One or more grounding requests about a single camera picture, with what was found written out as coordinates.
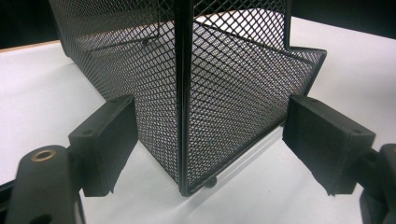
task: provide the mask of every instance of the bolt hole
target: bolt hole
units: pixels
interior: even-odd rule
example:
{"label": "bolt hole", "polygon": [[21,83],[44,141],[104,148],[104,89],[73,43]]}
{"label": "bolt hole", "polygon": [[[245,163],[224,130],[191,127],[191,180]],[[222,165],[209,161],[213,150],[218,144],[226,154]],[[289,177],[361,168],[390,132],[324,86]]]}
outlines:
{"label": "bolt hole", "polygon": [[90,134],[90,133],[92,133],[92,130],[86,130],[86,131],[82,132],[82,134]]}
{"label": "bolt hole", "polygon": [[51,221],[52,217],[50,215],[41,215],[30,221],[30,224],[50,224]]}
{"label": "bolt hole", "polygon": [[361,133],[361,130],[358,130],[358,129],[352,129],[352,131],[355,133]]}
{"label": "bolt hole", "polygon": [[36,157],[38,159],[43,160],[43,159],[46,159],[47,157],[49,157],[50,155],[51,155],[51,153],[49,151],[44,151],[44,152],[38,153]]}
{"label": "bolt hole", "polygon": [[46,161],[52,158],[56,154],[56,151],[53,149],[44,149],[42,151],[37,152],[33,157],[32,161]]}

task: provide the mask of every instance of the black background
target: black background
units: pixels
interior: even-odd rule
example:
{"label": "black background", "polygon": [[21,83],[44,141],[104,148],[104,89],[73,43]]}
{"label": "black background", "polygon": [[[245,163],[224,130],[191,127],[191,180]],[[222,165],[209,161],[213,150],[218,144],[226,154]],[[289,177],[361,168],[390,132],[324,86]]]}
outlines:
{"label": "black background", "polygon": [[[396,39],[396,0],[294,0],[292,15]],[[48,0],[0,0],[0,49],[55,39]]]}

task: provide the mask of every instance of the metal mesh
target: metal mesh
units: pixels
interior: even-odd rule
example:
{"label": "metal mesh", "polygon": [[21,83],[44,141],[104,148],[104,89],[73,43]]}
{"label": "metal mesh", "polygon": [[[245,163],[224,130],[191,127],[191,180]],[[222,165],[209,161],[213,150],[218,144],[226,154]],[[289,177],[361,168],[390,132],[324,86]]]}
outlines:
{"label": "metal mesh", "polygon": [[180,149],[173,0],[50,2],[65,53],[106,99],[134,94],[139,139],[177,183],[187,153],[183,194],[272,131],[325,57],[285,49],[285,0],[194,1],[189,143]]}
{"label": "metal mesh", "polygon": [[203,10],[193,22],[190,191],[284,119],[290,94],[305,93],[323,57],[285,50],[285,1],[203,0],[198,8]]}
{"label": "metal mesh", "polygon": [[106,99],[134,94],[139,140],[177,182],[173,2],[50,3],[66,54]]}

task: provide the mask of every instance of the black mesh basket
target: black mesh basket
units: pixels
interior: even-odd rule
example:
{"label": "black mesh basket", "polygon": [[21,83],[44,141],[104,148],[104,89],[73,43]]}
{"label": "black mesh basket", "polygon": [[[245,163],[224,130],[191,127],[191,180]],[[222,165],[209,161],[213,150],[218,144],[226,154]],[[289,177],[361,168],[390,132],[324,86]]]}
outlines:
{"label": "black mesh basket", "polygon": [[326,51],[291,48],[286,0],[49,0],[64,52],[194,193],[285,118]]}

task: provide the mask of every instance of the white table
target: white table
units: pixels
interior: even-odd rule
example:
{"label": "white table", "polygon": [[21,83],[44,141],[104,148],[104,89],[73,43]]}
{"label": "white table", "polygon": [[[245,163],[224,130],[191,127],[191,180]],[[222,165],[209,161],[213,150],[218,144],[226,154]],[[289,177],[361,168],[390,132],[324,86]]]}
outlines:
{"label": "white table", "polygon": [[[293,18],[290,43],[328,51],[311,97],[375,132],[374,149],[396,142],[396,40]],[[0,53],[0,183],[27,152],[67,147],[67,135],[104,101],[59,43]],[[83,198],[87,222],[361,223],[361,187],[329,197],[280,139],[265,149],[184,198],[138,143],[115,193]]]}

